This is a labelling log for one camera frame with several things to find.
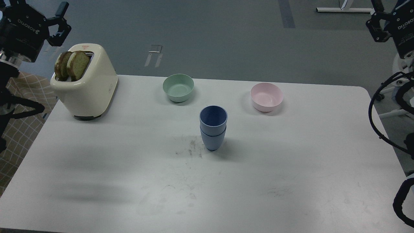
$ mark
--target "plaid fabric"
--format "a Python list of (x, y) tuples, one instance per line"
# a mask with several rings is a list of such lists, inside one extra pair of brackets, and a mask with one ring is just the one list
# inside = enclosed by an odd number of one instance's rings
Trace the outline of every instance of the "plaid fabric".
[[(11, 78), (6, 87), (15, 96), (43, 104), (45, 111), (22, 119), (10, 119), (2, 136), (7, 141), (7, 149), (0, 153), (0, 196), (22, 163), (57, 101), (49, 80), (41, 76), (20, 72), (19, 77)], [(28, 110), (30, 108), (17, 105), (14, 112)]]

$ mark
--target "cream toaster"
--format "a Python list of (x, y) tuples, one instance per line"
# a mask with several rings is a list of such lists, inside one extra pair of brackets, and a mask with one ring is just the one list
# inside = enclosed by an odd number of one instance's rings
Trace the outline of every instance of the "cream toaster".
[(108, 108), (118, 77), (102, 46), (77, 44), (68, 51), (84, 51), (90, 57), (82, 77), (74, 82), (58, 81), (54, 73), (51, 87), (69, 112), (78, 120), (100, 117)]

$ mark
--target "gray floor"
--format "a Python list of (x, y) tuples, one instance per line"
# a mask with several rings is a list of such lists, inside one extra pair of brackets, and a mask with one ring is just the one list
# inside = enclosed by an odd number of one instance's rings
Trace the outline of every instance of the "gray floor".
[[(335, 0), (68, 1), (65, 18), (73, 30), (64, 45), (52, 48), (46, 42), (36, 63), (20, 70), (51, 77), (60, 52), (96, 43), (118, 74), (352, 85), (370, 95), (392, 75), (395, 46), (392, 40), (372, 40), (365, 27), (369, 14), (315, 11), (338, 7)], [(60, 0), (27, 2), (51, 17)], [(389, 12), (393, 3), (384, 6)], [(357, 0), (353, 7), (371, 2)], [(144, 66), (152, 44), (163, 46), (159, 67), (156, 57)], [(379, 113), (396, 107), (390, 100), (376, 104)], [(399, 144), (414, 131), (412, 122), (408, 117), (383, 121)], [(409, 156), (396, 152), (404, 171), (414, 170)]]

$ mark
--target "stacked cups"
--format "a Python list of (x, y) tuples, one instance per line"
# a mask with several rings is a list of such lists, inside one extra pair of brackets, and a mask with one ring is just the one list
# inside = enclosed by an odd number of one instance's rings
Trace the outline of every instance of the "stacked cups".
[(200, 131), (204, 145), (217, 150), (226, 134), (227, 112), (220, 106), (207, 106), (200, 112)]

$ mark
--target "toast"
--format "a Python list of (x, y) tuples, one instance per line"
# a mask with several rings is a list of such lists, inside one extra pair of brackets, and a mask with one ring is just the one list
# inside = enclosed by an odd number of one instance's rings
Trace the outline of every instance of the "toast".
[(90, 61), (89, 56), (84, 51), (75, 51), (70, 55), (66, 65), (66, 70), (72, 82), (82, 78)]
[(66, 81), (69, 75), (66, 71), (67, 61), (72, 55), (72, 52), (63, 52), (58, 56), (58, 59), (55, 62), (55, 76), (57, 81)]

